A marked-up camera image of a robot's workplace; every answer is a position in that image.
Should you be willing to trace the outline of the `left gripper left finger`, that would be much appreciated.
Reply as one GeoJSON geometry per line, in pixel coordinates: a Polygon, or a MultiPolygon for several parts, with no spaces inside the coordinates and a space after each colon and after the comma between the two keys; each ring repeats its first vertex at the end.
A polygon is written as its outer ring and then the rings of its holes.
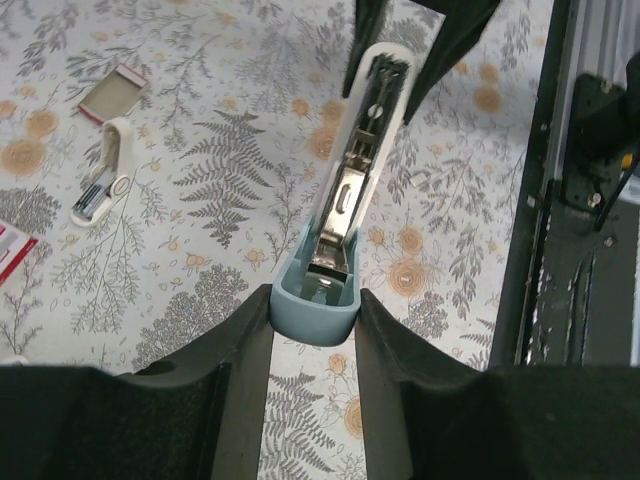
{"type": "Polygon", "coordinates": [[[271,289],[134,374],[1,370],[5,479],[253,479],[273,331],[271,289]]]}

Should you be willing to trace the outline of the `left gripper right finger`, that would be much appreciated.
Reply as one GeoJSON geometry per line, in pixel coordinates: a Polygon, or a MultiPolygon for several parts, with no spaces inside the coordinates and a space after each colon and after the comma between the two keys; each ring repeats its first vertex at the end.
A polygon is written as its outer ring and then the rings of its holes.
{"type": "Polygon", "coordinates": [[[633,367],[477,371],[361,293],[357,370],[371,479],[635,479],[633,367]]]}

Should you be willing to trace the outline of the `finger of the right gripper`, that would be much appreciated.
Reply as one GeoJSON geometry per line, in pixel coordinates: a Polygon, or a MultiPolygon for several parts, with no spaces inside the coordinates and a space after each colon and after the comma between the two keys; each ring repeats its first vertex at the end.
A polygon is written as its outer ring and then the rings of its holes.
{"type": "Polygon", "coordinates": [[[414,81],[403,117],[405,125],[436,83],[479,42],[500,0],[423,0],[416,4],[442,14],[444,21],[414,81]]]}
{"type": "Polygon", "coordinates": [[[348,98],[364,52],[376,41],[382,31],[388,0],[356,0],[354,34],[350,48],[342,97],[348,98]]]}

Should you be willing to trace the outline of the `light blue stapler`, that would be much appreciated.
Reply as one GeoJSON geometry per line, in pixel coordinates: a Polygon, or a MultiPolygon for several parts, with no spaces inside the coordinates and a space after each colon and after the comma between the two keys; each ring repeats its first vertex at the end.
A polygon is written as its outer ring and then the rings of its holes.
{"type": "Polygon", "coordinates": [[[281,335],[318,347],[343,343],[360,309],[360,229],[402,124],[415,57],[380,42],[363,54],[309,220],[277,274],[270,322],[281,335]]]}

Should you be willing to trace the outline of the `small white stapler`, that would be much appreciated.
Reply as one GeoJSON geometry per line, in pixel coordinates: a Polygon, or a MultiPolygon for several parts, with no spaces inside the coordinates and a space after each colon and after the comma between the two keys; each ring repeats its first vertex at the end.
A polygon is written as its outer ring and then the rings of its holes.
{"type": "Polygon", "coordinates": [[[99,161],[71,208],[70,218],[75,225],[97,225],[129,192],[135,171],[134,140],[134,128],[125,117],[102,125],[99,161]]]}

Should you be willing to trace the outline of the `staple strip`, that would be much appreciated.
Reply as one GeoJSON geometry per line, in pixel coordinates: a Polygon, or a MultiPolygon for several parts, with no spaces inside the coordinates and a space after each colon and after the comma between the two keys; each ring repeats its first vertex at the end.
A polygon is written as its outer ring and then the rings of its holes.
{"type": "Polygon", "coordinates": [[[125,64],[118,64],[80,101],[78,110],[102,125],[127,115],[146,94],[150,82],[125,64]]]}

